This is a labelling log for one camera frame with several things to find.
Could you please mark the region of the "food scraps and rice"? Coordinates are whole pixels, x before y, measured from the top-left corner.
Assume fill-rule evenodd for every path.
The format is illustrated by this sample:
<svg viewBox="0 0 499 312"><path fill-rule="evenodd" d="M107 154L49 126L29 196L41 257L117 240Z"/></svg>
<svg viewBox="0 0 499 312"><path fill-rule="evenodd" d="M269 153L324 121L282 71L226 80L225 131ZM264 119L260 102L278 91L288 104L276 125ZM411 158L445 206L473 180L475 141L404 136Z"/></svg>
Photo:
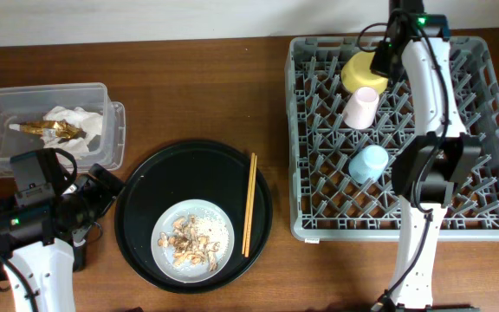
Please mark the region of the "food scraps and rice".
<svg viewBox="0 0 499 312"><path fill-rule="evenodd" d="M172 222L172 232L160 232L158 247L172 253L172 266L206 265L209 272L218 265L230 243L224 221L195 215L182 216Z"/></svg>

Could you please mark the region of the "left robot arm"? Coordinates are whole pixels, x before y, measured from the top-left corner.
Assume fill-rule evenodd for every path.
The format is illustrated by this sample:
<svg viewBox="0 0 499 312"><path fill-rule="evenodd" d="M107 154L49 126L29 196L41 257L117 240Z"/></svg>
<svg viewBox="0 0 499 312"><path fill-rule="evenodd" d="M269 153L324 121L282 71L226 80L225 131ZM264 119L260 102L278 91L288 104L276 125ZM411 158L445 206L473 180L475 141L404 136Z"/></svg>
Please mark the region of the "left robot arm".
<svg viewBox="0 0 499 312"><path fill-rule="evenodd" d="M68 171L60 148L14 156L17 191L0 214L0 264L17 311L73 311L75 259L87 234L122 193L124 182L99 164Z"/></svg>

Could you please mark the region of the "yellow plastic bowl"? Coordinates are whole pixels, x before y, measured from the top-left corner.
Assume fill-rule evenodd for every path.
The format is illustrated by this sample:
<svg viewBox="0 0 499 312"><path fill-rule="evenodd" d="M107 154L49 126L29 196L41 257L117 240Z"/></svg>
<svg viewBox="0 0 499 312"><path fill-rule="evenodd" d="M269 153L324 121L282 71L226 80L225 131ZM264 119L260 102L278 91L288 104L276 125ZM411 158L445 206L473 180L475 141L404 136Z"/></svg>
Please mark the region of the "yellow plastic bowl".
<svg viewBox="0 0 499 312"><path fill-rule="evenodd" d="M387 89L388 79L374 74L370 69L373 58L374 53L360 51L343 66L340 77L347 92L352 94L358 88L370 87L382 94Z"/></svg>

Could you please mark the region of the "blue plastic cup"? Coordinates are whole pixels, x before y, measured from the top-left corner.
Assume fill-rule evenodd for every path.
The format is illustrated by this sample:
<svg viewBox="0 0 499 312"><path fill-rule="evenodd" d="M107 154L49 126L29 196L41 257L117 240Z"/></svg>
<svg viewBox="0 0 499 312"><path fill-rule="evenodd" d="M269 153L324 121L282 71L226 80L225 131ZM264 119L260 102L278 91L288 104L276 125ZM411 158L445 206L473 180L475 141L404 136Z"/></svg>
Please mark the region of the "blue plastic cup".
<svg viewBox="0 0 499 312"><path fill-rule="evenodd" d="M366 146L349 163L348 171L359 184L377 181L387 167L388 152L378 145Z"/></svg>

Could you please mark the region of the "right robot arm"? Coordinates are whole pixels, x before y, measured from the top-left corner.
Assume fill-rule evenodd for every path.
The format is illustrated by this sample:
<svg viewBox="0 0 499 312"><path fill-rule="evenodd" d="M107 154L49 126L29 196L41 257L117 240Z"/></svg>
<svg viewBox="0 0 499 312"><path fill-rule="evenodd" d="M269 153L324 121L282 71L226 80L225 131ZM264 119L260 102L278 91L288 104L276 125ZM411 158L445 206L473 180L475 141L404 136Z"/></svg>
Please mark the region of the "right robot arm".
<svg viewBox="0 0 499 312"><path fill-rule="evenodd" d="M450 74L446 16L420 1L391 1L386 31L371 71L406 77L412 90L414 136L392 163L392 188L401 204L396 268L374 311L428 311L442 221L481 152L458 113Z"/></svg>

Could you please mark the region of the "pink plastic cup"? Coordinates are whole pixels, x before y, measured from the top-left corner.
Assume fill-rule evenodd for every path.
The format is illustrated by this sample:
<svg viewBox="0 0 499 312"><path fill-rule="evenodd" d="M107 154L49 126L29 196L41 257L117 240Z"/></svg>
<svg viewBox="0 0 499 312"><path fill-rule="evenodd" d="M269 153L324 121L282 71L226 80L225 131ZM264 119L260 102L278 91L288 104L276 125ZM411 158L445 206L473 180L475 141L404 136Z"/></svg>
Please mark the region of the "pink plastic cup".
<svg viewBox="0 0 499 312"><path fill-rule="evenodd" d="M353 129L366 129L373 124L378 107L379 94L374 88L357 88L344 107L343 120Z"/></svg>

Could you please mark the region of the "white tissue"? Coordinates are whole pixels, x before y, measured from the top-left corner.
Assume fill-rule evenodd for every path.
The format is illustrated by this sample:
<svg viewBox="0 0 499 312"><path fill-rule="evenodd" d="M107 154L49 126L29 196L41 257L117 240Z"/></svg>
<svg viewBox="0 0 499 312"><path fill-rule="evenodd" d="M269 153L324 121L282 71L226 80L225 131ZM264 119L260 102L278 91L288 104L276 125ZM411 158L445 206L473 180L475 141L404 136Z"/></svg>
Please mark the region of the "white tissue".
<svg viewBox="0 0 499 312"><path fill-rule="evenodd" d="M41 140L46 148L60 148L75 156L95 152L100 147L103 115L88 112L82 107L68 109L57 106L43 116L44 121L64 122L77 133L70 139L58 137L46 131Z"/></svg>

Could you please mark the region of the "grey plate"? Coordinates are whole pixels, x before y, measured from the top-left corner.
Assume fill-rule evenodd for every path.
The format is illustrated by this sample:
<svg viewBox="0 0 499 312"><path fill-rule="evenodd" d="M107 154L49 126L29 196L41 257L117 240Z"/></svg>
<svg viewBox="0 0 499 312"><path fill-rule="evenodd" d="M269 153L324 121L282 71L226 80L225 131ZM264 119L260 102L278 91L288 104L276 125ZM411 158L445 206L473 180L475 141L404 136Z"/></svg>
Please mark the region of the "grey plate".
<svg viewBox="0 0 499 312"><path fill-rule="evenodd" d="M171 206L153 227L151 251L172 280L207 282L228 263L236 239L226 213L212 202L189 199Z"/></svg>

